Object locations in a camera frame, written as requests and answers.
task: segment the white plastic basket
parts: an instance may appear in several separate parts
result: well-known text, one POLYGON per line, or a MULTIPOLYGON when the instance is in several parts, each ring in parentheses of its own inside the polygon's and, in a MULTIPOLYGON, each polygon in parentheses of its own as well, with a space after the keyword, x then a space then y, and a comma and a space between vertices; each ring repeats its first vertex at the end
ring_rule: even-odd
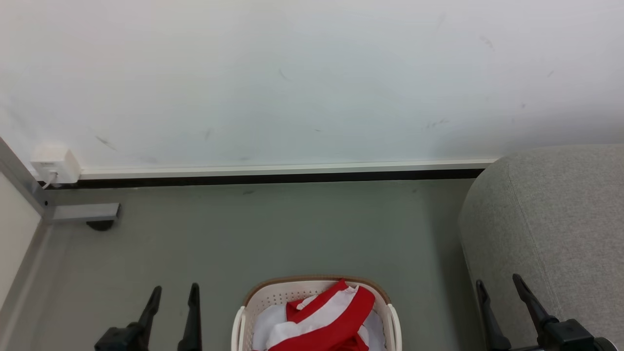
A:
POLYGON ((373 310, 384 325, 386 351, 402 351, 401 324, 388 295, 374 282, 355 277, 337 275, 304 275, 266 281, 247 295, 234 318, 232 327, 232 351, 251 351, 253 325, 257 316, 271 305, 305 299, 320 294, 344 278, 349 286, 361 285, 375 295, 373 310))

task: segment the basket rim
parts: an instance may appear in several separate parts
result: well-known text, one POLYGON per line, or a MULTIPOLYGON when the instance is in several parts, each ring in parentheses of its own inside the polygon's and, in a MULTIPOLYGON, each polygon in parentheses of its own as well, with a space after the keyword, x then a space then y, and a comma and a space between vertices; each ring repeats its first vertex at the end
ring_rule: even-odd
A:
POLYGON ((247 307, 247 305, 249 304, 249 301, 251 300, 251 298, 262 288, 269 286, 269 285, 273 285, 273 284, 280 284, 280 283, 290 283, 290 282, 305 282, 305 281, 314 281, 314 280, 333 280, 333 281, 339 281, 341 279, 344 279, 348 282, 354 282, 354 283, 360 283, 360 284, 366 284, 370 287, 372 287, 373 289, 377 290, 377 292, 381 295, 381 297, 384 299, 384 302, 386 303, 386 305, 391 304, 392 302, 390 301, 390 297, 388 296, 388 294, 386 293, 386 291, 384 289, 382 289, 381 286, 379 286, 379 284, 373 282, 370 279, 366 279, 366 278, 362 278, 362 277, 352 277, 350 275, 335 275, 335 274, 309 274, 309 275, 291 275, 289 277, 282 277, 282 278, 274 278, 274 279, 269 279, 269 280, 265 280, 264 282, 256 285, 253 289, 251 289, 249 291, 249 293, 247 293, 247 296, 245 297, 245 303, 243 304, 245 307, 247 307))

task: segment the gray fabric upholstery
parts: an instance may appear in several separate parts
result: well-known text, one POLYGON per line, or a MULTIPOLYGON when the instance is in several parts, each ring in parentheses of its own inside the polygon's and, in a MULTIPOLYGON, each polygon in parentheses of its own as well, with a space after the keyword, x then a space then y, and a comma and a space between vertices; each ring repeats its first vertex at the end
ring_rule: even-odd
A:
POLYGON ((535 330, 519 273, 560 320, 624 349, 624 146, 548 147, 505 157, 470 189, 460 216, 473 281, 482 279, 513 347, 535 330))

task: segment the white cable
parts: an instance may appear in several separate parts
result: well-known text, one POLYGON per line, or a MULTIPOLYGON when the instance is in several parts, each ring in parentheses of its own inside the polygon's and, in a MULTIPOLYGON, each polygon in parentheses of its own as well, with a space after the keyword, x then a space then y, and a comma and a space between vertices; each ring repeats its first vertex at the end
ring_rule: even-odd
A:
POLYGON ((50 176, 47 178, 47 183, 43 186, 43 189, 49 187, 50 184, 52 184, 58 176, 58 172, 50 172, 50 176))

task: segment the black caster wheel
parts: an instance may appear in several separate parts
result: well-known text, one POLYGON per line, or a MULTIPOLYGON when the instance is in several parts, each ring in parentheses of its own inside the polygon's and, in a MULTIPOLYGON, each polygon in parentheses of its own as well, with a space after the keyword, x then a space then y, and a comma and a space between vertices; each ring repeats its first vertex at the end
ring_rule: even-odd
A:
POLYGON ((98 232, 105 232, 109 230, 113 224, 114 220, 94 220, 92 222, 87 222, 87 225, 91 227, 93 230, 97 230, 98 232))
POLYGON ((605 338, 595 338, 593 345, 596 351, 618 351, 615 345, 605 338))

